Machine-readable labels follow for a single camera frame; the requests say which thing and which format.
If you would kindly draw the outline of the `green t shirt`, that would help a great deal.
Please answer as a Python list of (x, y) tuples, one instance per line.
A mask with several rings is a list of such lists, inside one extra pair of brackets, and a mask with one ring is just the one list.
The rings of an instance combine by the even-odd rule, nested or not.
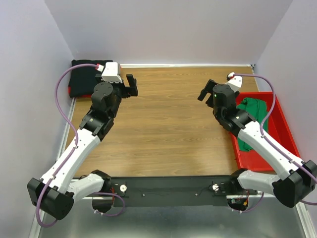
[[(245, 110), (259, 123), (263, 121), (268, 112), (265, 101), (249, 97), (244, 98), (237, 108)], [(240, 138), (237, 138), (237, 142), (240, 151), (249, 152), (252, 150), (252, 147)]]

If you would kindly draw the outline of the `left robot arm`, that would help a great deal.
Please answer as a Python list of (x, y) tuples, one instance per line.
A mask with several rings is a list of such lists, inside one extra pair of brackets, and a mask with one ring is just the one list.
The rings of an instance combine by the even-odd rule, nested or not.
[(111, 177), (99, 170), (73, 182), (72, 179), (87, 156), (97, 147), (114, 125), (122, 99), (138, 96), (137, 80), (126, 75), (128, 86), (101, 80), (91, 95), (92, 105), (83, 117), (73, 141), (56, 163), (40, 179), (32, 178), (27, 190), (36, 207), (39, 221), (40, 211), (62, 220), (74, 203), (96, 193), (99, 196), (113, 196)]

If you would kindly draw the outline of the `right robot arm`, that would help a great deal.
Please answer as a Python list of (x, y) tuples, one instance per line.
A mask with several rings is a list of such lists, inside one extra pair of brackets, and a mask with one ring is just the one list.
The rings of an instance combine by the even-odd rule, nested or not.
[(242, 87), (242, 77), (241, 74), (233, 74), (224, 84), (209, 80), (201, 90), (198, 100), (202, 101), (210, 94), (206, 104), (213, 109), (218, 123), (233, 136), (250, 145), (271, 165), (276, 174), (240, 169), (231, 175), (228, 181), (229, 191), (239, 194), (243, 190), (258, 190), (263, 194), (274, 195), (289, 208), (299, 202), (306, 203), (305, 197), (316, 187), (316, 163), (311, 160), (304, 162), (292, 154), (263, 129), (262, 123), (245, 110), (237, 108), (236, 97)]

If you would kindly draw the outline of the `folded black t shirt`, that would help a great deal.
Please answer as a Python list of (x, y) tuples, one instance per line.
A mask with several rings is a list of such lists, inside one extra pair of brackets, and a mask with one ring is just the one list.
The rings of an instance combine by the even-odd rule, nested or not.
[(72, 70), (68, 86), (72, 88), (72, 93), (91, 94), (97, 85), (95, 79), (98, 71), (92, 67), (81, 67)]

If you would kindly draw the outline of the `folded red t shirt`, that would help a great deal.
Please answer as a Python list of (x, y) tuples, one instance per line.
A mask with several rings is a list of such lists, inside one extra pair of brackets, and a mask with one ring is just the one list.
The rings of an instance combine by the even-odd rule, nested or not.
[(72, 88), (71, 87), (68, 87), (68, 95), (70, 98), (91, 98), (91, 94), (87, 94), (87, 95), (84, 95), (84, 94), (75, 94), (75, 93), (72, 93)]

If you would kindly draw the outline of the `red plastic bin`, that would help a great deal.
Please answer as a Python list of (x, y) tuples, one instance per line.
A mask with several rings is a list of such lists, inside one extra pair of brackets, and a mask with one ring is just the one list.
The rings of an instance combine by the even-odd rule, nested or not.
[[(240, 93), (236, 98), (236, 104), (240, 104), (245, 98), (262, 100), (266, 103), (268, 109), (270, 109), (272, 105), (271, 92)], [(276, 100), (274, 109), (268, 119), (267, 132), (289, 152), (297, 157), (300, 157), (300, 153), (278, 100)], [(269, 163), (267, 163), (255, 150), (251, 150), (249, 152), (241, 151), (236, 137), (234, 135), (230, 135), (230, 137), (235, 154), (235, 161), (239, 169), (246, 168), (254, 172), (273, 172), (273, 168), (269, 165)]]

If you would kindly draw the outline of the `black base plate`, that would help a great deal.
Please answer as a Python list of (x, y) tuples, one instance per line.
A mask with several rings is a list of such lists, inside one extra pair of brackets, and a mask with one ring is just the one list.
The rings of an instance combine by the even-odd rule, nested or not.
[(243, 204), (256, 190), (235, 188), (230, 176), (177, 177), (107, 177), (105, 184), (93, 195), (92, 206), (101, 212), (110, 207), (174, 207), (224, 206), (235, 199), (234, 208), (245, 210)]

